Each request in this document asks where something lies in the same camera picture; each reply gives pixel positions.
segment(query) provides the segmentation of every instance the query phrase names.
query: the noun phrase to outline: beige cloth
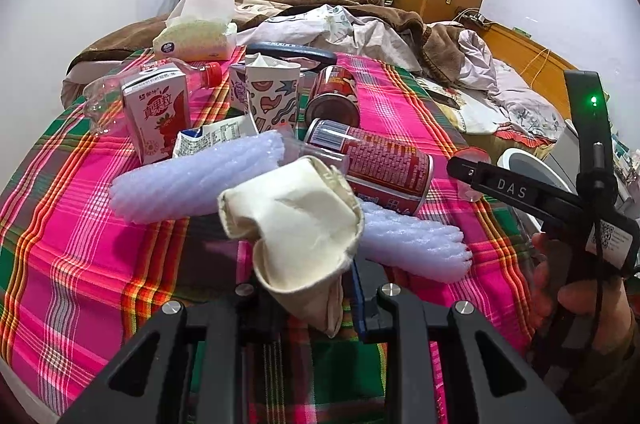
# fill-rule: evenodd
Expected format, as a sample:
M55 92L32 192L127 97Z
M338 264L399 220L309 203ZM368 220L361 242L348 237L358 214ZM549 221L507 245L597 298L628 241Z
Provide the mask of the beige cloth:
M304 157L218 197L230 238L255 242L260 283L288 311L329 337L342 324L342 283L364 215L335 169Z

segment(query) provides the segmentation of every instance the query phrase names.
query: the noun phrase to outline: red can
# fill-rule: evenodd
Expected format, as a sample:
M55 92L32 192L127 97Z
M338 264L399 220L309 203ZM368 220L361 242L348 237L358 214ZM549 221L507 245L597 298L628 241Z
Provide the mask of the red can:
M357 128L360 125L356 79L346 68L330 66L316 77L306 105L305 121L334 120Z
M424 205L431 155L331 120L314 120L305 142L350 157L346 178L358 198L400 214L416 214Z

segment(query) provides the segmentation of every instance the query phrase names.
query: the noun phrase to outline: hand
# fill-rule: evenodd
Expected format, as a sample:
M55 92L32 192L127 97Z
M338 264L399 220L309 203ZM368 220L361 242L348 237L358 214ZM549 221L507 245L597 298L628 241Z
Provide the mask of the hand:
M544 233L534 235L532 243L537 250L546 254L549 240ZM552 300L544 292L549 283L548 263L543 262L536 267L533 273L533 283L529 321L537 329L553 310ZM565 285L558 291L558 302L574 314L593 315L596 292L596 280L578 281L571 285ZM593 340L593 349L601 354L612 352L624 342L632 323L631 308L626 299L622 279L615 278L604 282L600 325Z

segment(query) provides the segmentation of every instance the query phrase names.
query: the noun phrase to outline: white foam sleeve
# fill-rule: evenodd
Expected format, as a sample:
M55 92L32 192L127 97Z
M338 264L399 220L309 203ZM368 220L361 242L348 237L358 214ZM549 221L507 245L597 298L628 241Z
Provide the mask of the white foam sleeve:
M110 189L110 206L136 224L216 213L222 191L278 168L283 157L277 131L222 142L120 175Z
M459 228L360 204L365 223L358 252L368 260L442 283L460 281L471 267Z

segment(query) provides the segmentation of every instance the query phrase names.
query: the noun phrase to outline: plastic bottle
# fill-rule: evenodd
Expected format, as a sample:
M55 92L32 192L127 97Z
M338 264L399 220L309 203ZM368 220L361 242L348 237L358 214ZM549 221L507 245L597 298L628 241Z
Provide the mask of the plastic bottle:
M192 67L180 59L167 58L137 65L126 72L104 76L84 88L86 99L82 112L91 123L92 135L127 136L127 125L122 111L122 87L135 79L140 72L172 63L186 75L187 89L191 95L201 88L213 88L222 82L220 64L211 62L201 67Z

